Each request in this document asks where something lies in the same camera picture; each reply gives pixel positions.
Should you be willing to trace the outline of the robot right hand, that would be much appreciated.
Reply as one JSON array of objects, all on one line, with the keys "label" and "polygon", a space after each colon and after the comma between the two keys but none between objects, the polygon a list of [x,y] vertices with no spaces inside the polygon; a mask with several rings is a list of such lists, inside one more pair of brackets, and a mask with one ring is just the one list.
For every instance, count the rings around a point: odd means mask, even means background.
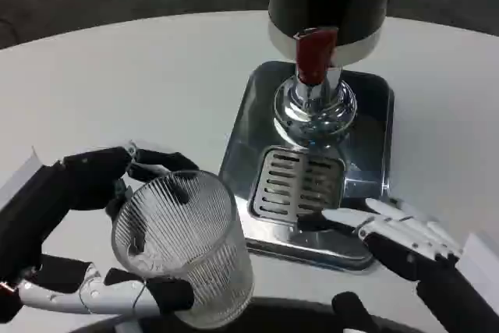
[{"label": "robot right hand", "polygon": [[416,293],[448,332],[496,332],[498,315],[457,268],[464,253],[450,236],[392,204],[367,198],[366,210],[323,209],[298,219],[303,231],[355,234],[374,258]]}]

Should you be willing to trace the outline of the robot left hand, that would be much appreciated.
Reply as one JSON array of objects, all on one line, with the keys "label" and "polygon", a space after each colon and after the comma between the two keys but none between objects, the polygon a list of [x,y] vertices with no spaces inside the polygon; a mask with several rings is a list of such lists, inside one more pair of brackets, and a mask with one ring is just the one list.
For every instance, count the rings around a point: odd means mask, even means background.
[{"label": "robot left hand", "polygon": [[192,173],[179,152],[130,142],[52,165],[30,156],[1,188],[1,321],[23,307],[67,314],[161,316],[193,307],[191,284],[180,278],[142,276],[91,261],[43,253],[44,241],[70,211],[104,210],[118,217],[132,190],[129,176],[150,182],[166,172]]}]

